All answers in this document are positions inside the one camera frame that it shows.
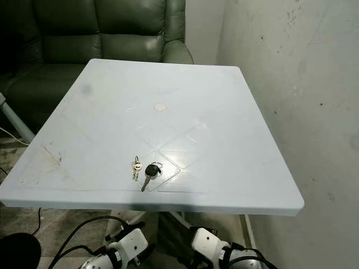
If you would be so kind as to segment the small silver key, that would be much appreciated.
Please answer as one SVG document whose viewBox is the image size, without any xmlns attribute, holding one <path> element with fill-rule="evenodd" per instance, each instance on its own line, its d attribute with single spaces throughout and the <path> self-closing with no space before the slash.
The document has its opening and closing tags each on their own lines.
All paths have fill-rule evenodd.
<svg viewBox="0 0 359 269">
<path fill-rule="evenodd" d="M 142 169 L 142 163 L 140 162 L 140 159 L 138 156 L 134 157 L 134 163 L 133 163 L 133 178 L 134 181 L 139 181 L 139 174 L 141 172 Z"/>
</svg>

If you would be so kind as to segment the black-headed key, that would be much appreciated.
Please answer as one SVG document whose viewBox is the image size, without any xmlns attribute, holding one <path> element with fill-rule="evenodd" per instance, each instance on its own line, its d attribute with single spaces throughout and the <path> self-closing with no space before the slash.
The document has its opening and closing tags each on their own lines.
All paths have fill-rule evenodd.
<svg viewBox="0 0 359 269">
<path fill-rule="evenodd" d="M 162 173 L 162 164 L 158 162 L 153 162 L 146 166 L 145 169 L 145 181 L 141 187 L 141 191 L 144 192 L 151 182 L 152 179 L 156 178 Z"/>
</svg>

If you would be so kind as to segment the white plastic square table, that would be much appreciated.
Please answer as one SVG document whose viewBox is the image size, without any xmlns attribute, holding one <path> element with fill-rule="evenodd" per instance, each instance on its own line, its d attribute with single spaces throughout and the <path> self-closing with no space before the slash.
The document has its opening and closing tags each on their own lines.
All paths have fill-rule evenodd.
<svg viewBox="0 0 359 269">
<path fill-rule="evenodd" d="M 158 103 L 167 110 L 155 111 Z M 142 192 L 153 162 L 162 173 Z M 0 199 L 6 207 L 285 217 L 305 205 L 238 67 L 110 59 L 80 72 Z"/>
</svg>

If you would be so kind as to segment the black round object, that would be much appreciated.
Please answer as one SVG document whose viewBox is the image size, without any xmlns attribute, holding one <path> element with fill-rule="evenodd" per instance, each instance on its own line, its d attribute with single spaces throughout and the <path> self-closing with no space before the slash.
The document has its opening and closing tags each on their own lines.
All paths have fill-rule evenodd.
<svg viewBox="0 0 359 269">
<path fill-rule="evenodd" d="M 14 233 L 0 239 L 0 269 L 38 269 L 42 247 L 28 233 Z"/>
</svg>

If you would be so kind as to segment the pale blue side table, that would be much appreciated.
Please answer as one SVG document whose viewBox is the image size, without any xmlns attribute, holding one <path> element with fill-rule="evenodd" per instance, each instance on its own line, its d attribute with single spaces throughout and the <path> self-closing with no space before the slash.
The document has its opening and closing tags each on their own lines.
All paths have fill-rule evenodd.
<svg viewBox="0 0 359 269">
<path fill-rule="evenodd" d="M 5 96 L 0 93 L 0 111 L 10 121 L 13 128 L 16 129 L 21 138 L 25 139 L 29 145 L 34 139 L 34 132 L 21 120 L 15 111 L 8 105 Z"/>
</svg>

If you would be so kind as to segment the green leather sofa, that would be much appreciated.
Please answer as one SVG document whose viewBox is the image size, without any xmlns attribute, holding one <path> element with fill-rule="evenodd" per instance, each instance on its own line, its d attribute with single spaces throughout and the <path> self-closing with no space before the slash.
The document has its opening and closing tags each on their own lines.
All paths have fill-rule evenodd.
<svg viewBox="0 0 359 269">
<path fill-rule="evenodd" d="M 36 133 L 91 59 L 192 64 L 186 0 L 0 0 L 0 92 Z"/>
</svg>

